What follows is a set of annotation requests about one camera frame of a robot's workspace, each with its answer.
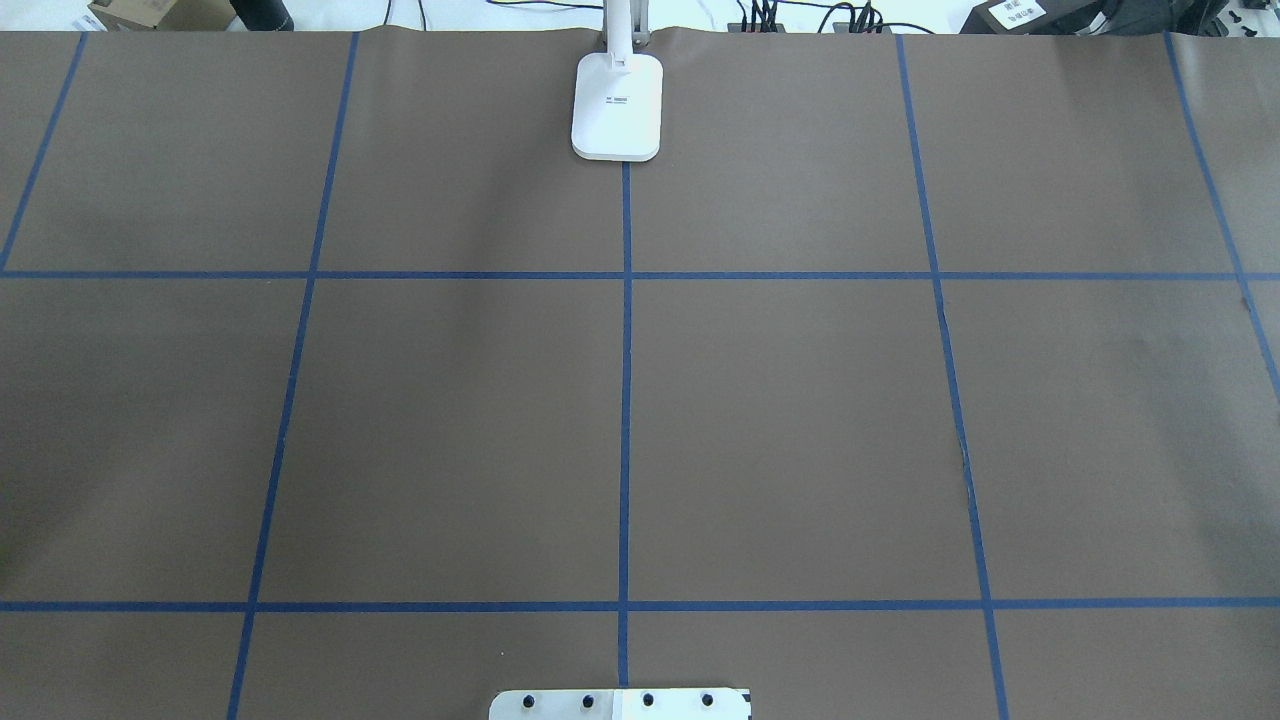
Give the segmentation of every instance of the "label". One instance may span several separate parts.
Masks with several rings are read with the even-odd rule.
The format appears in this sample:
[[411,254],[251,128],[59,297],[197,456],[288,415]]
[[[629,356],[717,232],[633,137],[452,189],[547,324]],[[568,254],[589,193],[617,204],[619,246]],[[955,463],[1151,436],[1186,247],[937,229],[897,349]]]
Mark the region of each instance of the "label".
[[1047,14],[1036,0],[1006,0],[988,9],[991,17],[1005,26],[1005,29],[1014,29]]

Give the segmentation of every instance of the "black box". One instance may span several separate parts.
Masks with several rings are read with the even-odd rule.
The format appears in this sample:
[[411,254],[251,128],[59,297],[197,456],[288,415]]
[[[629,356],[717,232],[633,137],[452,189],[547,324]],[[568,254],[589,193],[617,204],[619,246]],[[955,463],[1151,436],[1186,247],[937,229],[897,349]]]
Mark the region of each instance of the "black box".
[[1032,35],[1043,31],[1068,15],[1085,12],[1094,6],[1093,13],[1080,26],[1088,24],[1097,14],[1101,0],[989,0],[969,13],[960,29],[964,35]]

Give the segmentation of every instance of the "black cable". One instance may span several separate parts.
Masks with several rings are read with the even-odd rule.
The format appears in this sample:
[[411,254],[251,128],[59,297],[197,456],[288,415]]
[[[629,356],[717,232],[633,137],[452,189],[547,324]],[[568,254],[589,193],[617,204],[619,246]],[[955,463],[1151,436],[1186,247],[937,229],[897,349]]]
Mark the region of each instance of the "black cable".
[[558,3],[557,0],[484,0],[489,5],[516,6],[516,5],[554,5],[566,10],[603,10],[600,5],[581,5],[577,3]]
[[924,31],[924,32],[927,32],[929,35],[937,35],[932,29],[929,29],[927,27],[923,27],[923,26],[918,26],[915,23],[876,23],[873,26],[867,26],[867,28],[863,29],[863,32],[879,32],[881,29],[883,29],[886,27],[913,27],[915,29]]
[[831,19],[831,14],[835,13],[836,10],[841,9],[841,8],[849,9],[849,24],[850,26],[854,24],[854,13],[858,12],[858,8],[854,8],[849,3],[836,3],[835,5],[824,5],[824,6],[827,8],[827,14],[823,15],[822,17],[822,22],[818,23],[818,32],[822,32],[827,27],[827,20]]
[[[1215,0],[1204,0],[1204,9],[1201,10],[1201,22],[1196,23],[1196,35],[1204,35],[1204,19],[1208,17],[1208,9],[1216,4]],[[1170,5],[1170,14],[1172,14],[1172,5]]]

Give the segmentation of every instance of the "cable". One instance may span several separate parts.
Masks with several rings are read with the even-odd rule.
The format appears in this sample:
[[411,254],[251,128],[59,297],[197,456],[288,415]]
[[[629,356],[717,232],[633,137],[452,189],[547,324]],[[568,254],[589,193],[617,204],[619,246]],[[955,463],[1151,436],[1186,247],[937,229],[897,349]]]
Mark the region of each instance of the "cable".
[[[387,14],[383,15],[383,24],[387,24],[392,19],[392,3],[394,0],[387,0]],[[511,5],[511,3],[498,3],[498,5]],[[422,0],[417,0],[417,14],[422,18],[422,29],[426,29],[426,8],[422,6]]]
[[867,26],[867,28],[863,29],[863,32],[877,32],[878,33],[882,28],[886,28],[886,27],[913,27],[915,29],[927,32],[929,35],[937,35],[932,29],[929,29],[929,28],[927,28],[924,26],[918,26],[915,23],[876,23],[873,26]]
[[818,32],[822,32],[827,27],[827,20],[831,19],[831,14],[841,8],[849,9],[849,27],[854,27],[854,13],[858,12],[858,8],[854,8],[849,3],[836,3],[835,5],[826,5],[826,8],[827,8],[827,14],[823,15],[822,22],[818,23]]
[[581,5],[579,3],[558,3],[557,0],[484,0],[489,5],[518,6],[518,5],[554,5],[562,10],[603,10],[600,5]]
[[1208,9],[1213,5],[1216,5],[1213,0],[1204,0],[1204,9],[1201,10],[1201,22],[1196,23],[1196,35],[1204,35],[1204,19],[1208,18]]

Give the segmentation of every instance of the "white sign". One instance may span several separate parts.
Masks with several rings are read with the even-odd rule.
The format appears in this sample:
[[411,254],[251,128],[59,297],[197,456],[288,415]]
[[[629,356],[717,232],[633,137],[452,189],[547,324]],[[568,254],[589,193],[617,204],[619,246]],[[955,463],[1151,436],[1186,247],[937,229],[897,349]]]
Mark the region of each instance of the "white sign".
[[1000,5],[991,6],[991,17],[1005,26],[1005,29],[1014,29],[1036,18],[1043,18],[1046,14],[1044,8],[1041,8],[1036,0],[1006,0]]

